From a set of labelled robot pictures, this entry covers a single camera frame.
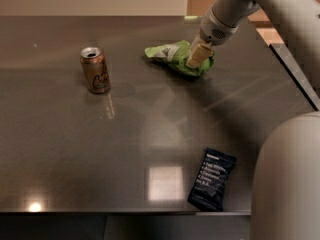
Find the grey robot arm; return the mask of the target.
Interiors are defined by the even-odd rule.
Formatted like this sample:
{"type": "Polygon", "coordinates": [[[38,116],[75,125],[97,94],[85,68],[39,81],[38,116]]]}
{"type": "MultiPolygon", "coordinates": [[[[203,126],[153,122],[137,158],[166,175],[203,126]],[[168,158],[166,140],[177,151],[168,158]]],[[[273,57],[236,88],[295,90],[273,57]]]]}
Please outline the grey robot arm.
{"type": "MultiPolygon", "coordinates": [[[[263,10],[298,70],[286,92],[319,97],[320,4],[316,0],[215,0],[204,14],[187,65],[200,65],[240,22],[263,10]]],[[[292,117],[268,135],[252,181],[250,240],[320,240],[320,113],[292,117]]]]}

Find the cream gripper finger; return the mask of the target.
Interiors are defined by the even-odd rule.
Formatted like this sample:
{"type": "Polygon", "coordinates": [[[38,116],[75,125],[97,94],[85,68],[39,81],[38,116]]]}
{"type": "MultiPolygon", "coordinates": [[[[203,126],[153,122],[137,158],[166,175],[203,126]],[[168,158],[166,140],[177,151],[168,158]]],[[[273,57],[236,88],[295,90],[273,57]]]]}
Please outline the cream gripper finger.
{"type": "Polygon", "coordinates": [[[190,46],[190,54],[186,65],[190,68],[197,68],[212,55],[212,43],[205,41],[200,34],[197,34],[190,46]]]}

